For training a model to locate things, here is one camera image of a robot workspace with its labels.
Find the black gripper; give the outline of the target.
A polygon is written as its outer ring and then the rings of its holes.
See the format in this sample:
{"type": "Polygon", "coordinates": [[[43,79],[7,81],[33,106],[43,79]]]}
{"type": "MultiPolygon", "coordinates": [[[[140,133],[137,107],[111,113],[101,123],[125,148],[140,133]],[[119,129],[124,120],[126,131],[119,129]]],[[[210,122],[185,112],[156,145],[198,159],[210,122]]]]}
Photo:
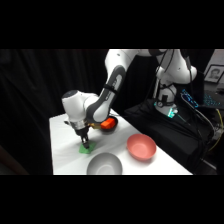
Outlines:
{"type": "Polygon", "coordinates": [[[75,133],[76,133],[78,136],[81,136],[82,143],[83,143],[83,145],[84,145],[84,147],[85,147],[86,149],[89,149],[89,148],[90,148],[89,140],[86,139],[86,135],[88,134],[89,129],[90,129],[89,126],[85,126],[85,127],[83,127],[83,128],[75,128],[75,133]]]}

